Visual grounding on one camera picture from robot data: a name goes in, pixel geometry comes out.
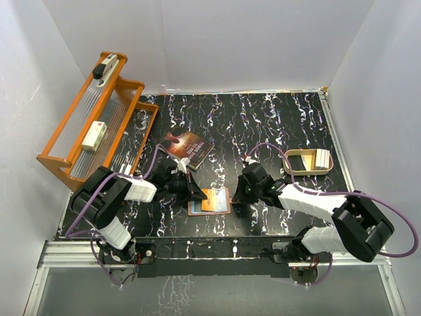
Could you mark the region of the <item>gold VIP card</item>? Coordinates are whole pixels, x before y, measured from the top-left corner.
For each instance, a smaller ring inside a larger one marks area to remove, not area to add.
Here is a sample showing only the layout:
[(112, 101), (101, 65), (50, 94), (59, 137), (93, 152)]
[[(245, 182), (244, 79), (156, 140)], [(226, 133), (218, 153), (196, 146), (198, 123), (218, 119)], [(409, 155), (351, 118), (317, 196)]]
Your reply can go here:
[(223, 213), (228, 210), (228, 194), (225, 188), (203, 189), (207, 199), (201, 202), (201, 210)]

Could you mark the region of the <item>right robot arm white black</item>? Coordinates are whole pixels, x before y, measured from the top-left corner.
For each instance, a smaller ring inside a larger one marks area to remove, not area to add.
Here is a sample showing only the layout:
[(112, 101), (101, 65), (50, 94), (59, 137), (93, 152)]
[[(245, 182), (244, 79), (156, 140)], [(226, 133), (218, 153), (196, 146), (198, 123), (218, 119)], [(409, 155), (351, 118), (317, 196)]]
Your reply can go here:
[(282, 249), (272, 250), (284, 259), (308, 261), (322, 252), (341, 252), (369, 263), (395, 231), (387, 217), (363, 194), (317, 192), (289, 180), (274, 180), (260, 163), (254, 162), (238, 177), (232, 202), (252, 205), (258, 201), (302, 212), (329, 224), (306, 227)]

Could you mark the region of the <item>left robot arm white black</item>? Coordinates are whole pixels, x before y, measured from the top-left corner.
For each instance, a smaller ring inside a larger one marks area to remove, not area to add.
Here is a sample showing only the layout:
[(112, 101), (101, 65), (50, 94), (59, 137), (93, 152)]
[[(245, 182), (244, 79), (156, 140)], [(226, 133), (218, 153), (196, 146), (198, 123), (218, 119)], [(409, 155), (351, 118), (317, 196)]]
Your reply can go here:
[(136, 256), (136, 242), (117, 214), (124, 201), (151, 203), (162, 193), (174, 194), (181, 202), (206, 200), (187, 168), (187, 159), (166, 158), (151, 166), (145, 176), (128, 176), (99, 167), (78, 188), (68, 210), (85, 220), (100, 236), (103, 252), (114, 260), (129, 263)]

